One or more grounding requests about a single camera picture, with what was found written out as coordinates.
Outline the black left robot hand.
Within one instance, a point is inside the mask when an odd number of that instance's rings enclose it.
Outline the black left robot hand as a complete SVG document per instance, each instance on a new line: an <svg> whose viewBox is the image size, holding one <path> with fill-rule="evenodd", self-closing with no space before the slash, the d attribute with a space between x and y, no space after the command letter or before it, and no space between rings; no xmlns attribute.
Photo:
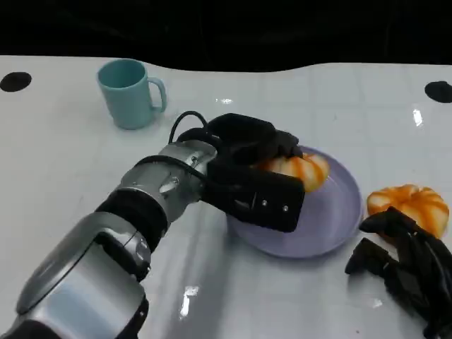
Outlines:
<svg viewBox="0 0 452 339"><path fill-rule="evenodd" d="M301 157L299 139L268 121L228 113L214 118L207 131L220 139L238 165L257 165L279 157Z"/></svg>

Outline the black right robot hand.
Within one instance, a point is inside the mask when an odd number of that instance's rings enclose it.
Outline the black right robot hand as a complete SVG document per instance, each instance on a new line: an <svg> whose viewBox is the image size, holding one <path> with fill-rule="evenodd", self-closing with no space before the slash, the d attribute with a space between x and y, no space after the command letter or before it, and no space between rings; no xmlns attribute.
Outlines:
<svg viewBox="0 0 452 339"><path fill-rule="evenodd" d="M348 275L368 271L384 280L386 290L426 322L425 338L451 337L451 252L412 218L390 207L366 218L359 229L388 237L397 250L387 250L366 237L345 267Z"/></svg>

